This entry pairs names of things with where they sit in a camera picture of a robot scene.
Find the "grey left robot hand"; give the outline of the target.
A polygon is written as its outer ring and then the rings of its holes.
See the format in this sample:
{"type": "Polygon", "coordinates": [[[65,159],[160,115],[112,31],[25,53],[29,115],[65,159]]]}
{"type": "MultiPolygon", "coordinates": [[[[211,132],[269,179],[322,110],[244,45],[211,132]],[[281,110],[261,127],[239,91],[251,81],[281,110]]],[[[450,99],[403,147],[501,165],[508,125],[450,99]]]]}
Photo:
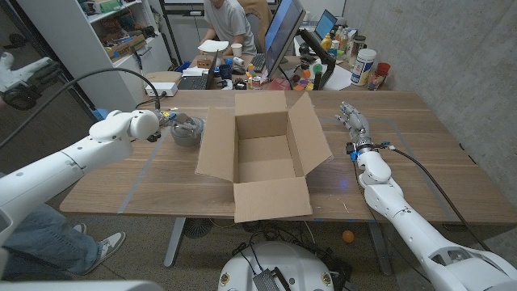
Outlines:
{"type": "Polygon", "coordinates": [[[184,112],[163,111],[156,112],[156,116],[160,128],[172,126],[186,130],[195,130],[198,127],[197,123],[184,112]]]}

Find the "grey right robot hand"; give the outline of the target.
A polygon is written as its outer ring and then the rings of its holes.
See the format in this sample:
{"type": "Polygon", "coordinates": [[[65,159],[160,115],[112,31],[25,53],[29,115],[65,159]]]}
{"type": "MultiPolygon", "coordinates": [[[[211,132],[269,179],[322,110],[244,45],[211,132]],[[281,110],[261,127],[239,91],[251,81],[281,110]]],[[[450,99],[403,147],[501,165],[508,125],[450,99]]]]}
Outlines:
{"type": "Polygon", "coordinates": [[[375,145],[371,139],[368,120],[349,103],[342,102],[339,108],[342,115],[336,115],[335,117],[347,128],[351,139],[351,145],[347,146],[347,152],[350,154],[351,150],[354,150],[360,155],[373,151],[375,145]]]}

